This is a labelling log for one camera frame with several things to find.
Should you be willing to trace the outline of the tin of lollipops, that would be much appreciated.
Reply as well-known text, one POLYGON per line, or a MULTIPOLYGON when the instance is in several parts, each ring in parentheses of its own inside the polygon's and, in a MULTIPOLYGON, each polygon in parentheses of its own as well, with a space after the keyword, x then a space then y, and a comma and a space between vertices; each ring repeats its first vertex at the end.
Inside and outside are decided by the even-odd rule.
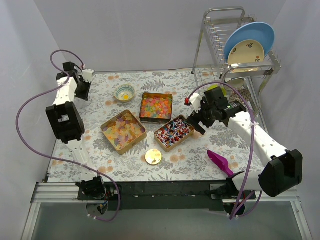
POLYGON ((195 128, 179 115, 154 132, 154 138, 160 147, 170 152, 194 134, 195 128))

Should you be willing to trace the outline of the tin of star candies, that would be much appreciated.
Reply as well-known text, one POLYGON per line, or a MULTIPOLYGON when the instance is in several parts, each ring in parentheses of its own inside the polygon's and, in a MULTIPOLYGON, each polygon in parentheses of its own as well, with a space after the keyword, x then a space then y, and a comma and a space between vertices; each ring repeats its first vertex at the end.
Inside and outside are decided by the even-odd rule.
POLYGON ((172 119, 173 95, 144 92, 139 118, 142 122, 168 123, 172 119))

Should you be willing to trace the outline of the magenta plastic scoop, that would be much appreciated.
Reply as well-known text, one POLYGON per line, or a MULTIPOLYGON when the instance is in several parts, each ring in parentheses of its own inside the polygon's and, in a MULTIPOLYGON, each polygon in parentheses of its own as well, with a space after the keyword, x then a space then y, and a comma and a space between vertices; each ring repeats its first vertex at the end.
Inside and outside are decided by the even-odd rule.
POLYGON ((211 151, 207 150, 207 155, 209 159, 222 171, 224 172, 228 177, 232 176, 234 173, 229 168, 229 163, 226 158, 223 156, 211 151))

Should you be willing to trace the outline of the tin of jelly candies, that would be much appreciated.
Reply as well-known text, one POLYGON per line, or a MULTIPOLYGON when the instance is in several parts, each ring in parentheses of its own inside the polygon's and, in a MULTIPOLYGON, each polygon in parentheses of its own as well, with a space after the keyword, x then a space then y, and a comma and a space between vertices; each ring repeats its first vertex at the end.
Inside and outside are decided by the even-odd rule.
POLYGON ((119 155, 123 155, 147 137, 147 130, 129 111, 124 110, 100 127, 119 155))

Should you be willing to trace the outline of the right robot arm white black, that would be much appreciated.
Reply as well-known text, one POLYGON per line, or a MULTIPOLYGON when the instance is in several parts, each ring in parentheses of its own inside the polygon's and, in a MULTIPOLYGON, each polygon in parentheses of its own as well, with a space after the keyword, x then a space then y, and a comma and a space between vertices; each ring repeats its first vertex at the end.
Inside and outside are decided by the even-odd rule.
POLYGON ((204 96, 194 92, 185 99, 185 105, 194 108, 187 122, 197 132, 204 135, 206 131, 202 126, 209 128, 216 121, 223 123, 250 146, 264 167, 261 172, 238 172, 229 176, 226 192, 230 198, 237 199, 245 191, 262 191, 274 198, 302 182, 302 154, 277 143, 254 121, 249 108, 239 101, 229 102, 220 87, 206 91, 204 96))

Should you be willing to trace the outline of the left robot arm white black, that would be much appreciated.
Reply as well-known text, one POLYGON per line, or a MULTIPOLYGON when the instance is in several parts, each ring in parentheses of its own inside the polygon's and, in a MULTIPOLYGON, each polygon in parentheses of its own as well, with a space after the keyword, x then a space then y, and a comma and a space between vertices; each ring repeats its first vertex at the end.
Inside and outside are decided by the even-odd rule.
POLYGON ((107 190, 102 178, 87 169, 92 169, 93 163, 85 146, 85 125, 75 105, 75 98, 89 100, 94 71, 81 70, 73 62, 65 62, 62 66, 63 72, 56 76, 60 89, 54 103, 45 112, 55 137, 69 149, 74 162, 78 163, 81 178, 76 186, 85 196, 102 200, 106 197, 107 190))

